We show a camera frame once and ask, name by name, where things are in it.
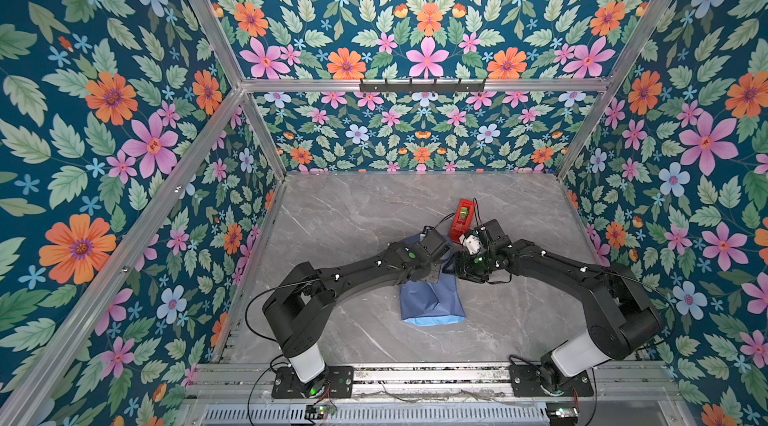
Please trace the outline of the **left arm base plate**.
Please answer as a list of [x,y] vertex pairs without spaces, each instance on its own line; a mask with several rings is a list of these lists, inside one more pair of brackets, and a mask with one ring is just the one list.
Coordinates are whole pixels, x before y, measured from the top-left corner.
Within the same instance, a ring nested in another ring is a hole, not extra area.
[[327,366],[308,383],[300,381],[292,367],[277,370],[271,397],[273,399],[348,399],[352,396],[355,369],[352,366]]

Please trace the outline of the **aluminium mounting rail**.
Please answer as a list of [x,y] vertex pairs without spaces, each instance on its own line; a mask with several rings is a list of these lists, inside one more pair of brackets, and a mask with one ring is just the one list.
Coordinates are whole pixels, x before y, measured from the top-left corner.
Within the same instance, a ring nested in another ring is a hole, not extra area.
[[[507,361],[353,363],[352,376],[337,380],[351,390],[353,400],[477,399],[479,401],[522,402],[586,400],[599,401],[681,401],[683,394],[671,372],[658,361],[619,361],[600,365],[573,380],[561,393],[549,394],[535,375],[522,372]],[[270,401],[275,387],[282,387],[285,375],[277,366],[256,364],[213,364],[201,366],[193,384],[186,389],[184,402],[240,403],[248,398]]]

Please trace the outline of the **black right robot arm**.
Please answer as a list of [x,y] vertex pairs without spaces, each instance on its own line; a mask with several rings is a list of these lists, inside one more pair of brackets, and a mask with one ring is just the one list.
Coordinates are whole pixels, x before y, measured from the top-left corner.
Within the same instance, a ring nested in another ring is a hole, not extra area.
[[595,366],[625,359],[662,330],[648,292],[628,268],[577,261],[526,239],[513,241],[496,220],[464,235],[443,271],[478,284],[489,284],[493,273],[505,271],[541,281],[580,302],[585,331],[545,353],[534,373],[550,395]]

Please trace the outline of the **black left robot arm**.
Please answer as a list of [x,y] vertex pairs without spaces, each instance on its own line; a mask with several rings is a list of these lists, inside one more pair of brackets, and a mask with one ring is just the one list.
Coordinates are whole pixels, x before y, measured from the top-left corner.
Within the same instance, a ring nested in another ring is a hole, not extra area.
[[318,342],[337,306],[384,287],[435,283],[450,252],[450,241],[429,229],[347,265],[316,269],[303,262],[295,266],[273,289],[262,312],[300,383],[313,387],[327,375]]

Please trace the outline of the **red tape dispenser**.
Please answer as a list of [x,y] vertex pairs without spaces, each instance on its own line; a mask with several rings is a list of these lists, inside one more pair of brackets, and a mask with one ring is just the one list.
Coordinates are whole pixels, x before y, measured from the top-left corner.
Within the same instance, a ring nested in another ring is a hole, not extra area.
[[475,217],[475,202],[467,199],[459,201],[451,223],[449,238],[455,244],[460,244],[462,239],[472,228]]

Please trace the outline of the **light blue wrapping paper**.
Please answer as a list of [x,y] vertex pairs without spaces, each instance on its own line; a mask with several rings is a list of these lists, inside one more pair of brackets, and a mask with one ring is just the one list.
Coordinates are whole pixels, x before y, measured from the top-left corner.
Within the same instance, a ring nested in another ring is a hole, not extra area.
[[453,252],[441,257],[437,283],[408,281],[400,288],[400,314],[405,323],[418,327],[446,326],[466,320],[454,275],[442,268],[452,264]]

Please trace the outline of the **black hook rail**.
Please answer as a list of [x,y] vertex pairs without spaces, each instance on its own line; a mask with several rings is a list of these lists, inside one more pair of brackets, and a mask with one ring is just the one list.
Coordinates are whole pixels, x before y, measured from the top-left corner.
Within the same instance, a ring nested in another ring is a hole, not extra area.
[[457,93],[477,93],[485,90],[485,80],[463,79],[407,79],[407,80],[360,80],[359,90],[371,93],[437,93],[452,95]]

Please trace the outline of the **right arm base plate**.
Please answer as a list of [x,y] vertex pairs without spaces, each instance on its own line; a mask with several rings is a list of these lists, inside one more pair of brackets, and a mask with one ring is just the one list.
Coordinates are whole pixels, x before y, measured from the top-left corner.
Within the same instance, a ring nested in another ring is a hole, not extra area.
[[517,397],[593,397],[594,387],[587,372],[568,377],[551,365],[511,364],[510,383]]

